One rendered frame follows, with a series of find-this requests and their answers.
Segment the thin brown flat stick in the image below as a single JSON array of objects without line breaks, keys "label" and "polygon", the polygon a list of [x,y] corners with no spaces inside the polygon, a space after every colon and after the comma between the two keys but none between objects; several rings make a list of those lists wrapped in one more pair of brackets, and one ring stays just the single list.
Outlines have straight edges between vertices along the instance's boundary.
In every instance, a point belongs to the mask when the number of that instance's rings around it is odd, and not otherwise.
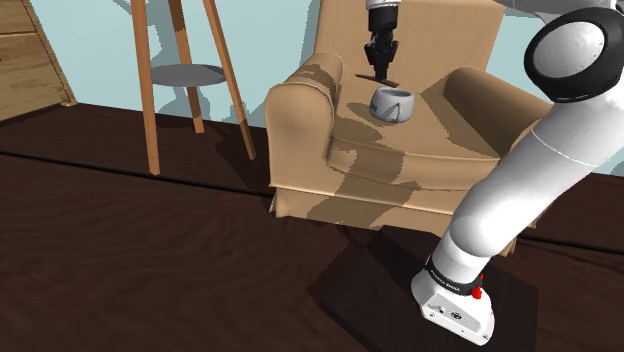
[{"label": "thin brown flat stick", "polygon": [[385,80],[377,80],[374,76],[364,75],[364,74],[356,74],[356,83],[359,86],[367,86],[367,87],[389,87],[389,88],[397,88],[399,84],[397,82],[385,79]]}]

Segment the grey cup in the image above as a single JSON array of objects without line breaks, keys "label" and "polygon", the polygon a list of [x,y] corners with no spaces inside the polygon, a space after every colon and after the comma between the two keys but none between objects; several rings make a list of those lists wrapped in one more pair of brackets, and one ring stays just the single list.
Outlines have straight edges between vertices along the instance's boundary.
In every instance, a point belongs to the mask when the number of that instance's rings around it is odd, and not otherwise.
[{"label": "grey cup", "polygon": [[413,113],[415,96],[404,89],[380,87],[373,93],[369,112],[372,117],[388,122],[403,123]]}]

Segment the wooden tripod stand, grey shelf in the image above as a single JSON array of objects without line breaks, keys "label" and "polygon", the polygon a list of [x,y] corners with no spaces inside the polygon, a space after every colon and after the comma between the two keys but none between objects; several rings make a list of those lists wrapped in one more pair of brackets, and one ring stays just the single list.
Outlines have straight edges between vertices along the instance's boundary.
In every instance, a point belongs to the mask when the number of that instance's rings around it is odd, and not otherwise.
[{"label": "wooden tripod stand, grey shelf", "polygon": [[201,134],[204,132],[204,123],[198,88],[200,86],[226,82],[248,157],[251,160],[256,157],[255,146],[246,119],[243,101],[231,63],[216,2],[215,0],[202,0],[202,2],[219,55],[220,64],[218,66],[192,62],[181,0],[168,0],[180,62],[178,64],[153,66],[150,58],[146,0],[130,0],[148,166],[149,171],[154,175],[160,173],[153,94],[153,86],[155,84],[183,87],[187,90],[194,131],[197,134]]}]

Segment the light wooden cabinet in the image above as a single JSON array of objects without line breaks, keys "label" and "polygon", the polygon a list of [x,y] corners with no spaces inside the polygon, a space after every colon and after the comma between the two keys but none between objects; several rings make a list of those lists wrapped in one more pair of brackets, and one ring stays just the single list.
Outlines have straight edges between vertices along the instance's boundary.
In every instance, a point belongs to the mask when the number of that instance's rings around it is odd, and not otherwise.
[{"label": "light wooden cabinet", "polygon": [[0,0],[0,121],[76,98],[30,0]]}]

